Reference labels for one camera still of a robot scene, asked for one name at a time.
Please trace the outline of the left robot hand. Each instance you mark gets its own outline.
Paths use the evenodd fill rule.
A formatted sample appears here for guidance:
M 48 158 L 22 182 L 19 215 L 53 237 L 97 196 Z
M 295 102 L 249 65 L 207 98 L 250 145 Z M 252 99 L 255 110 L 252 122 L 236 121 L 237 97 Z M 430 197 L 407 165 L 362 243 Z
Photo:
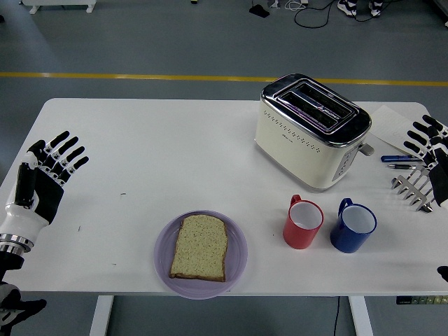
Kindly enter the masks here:
M 78 137 L 66 130 L 51 141 L 41 139 L 29 147 L 6 203 L 2 244 L 29 250 L 39 232 L 53 222 L 64 185 L 89 160 L 83 154 L 85 148 L 77 143 Z

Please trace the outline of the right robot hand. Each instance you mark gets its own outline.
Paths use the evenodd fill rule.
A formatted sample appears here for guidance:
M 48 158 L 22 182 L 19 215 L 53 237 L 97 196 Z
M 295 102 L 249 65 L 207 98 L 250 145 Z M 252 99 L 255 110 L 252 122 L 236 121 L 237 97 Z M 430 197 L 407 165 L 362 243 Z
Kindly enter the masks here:
M 420 158 L 429 169 L 435 202 L 447 209 L 447 126 L 429 115 L 423 115 L 420 122 L 413 122 L 414 129 L 407 135 L 412 141 L 403 144 Z

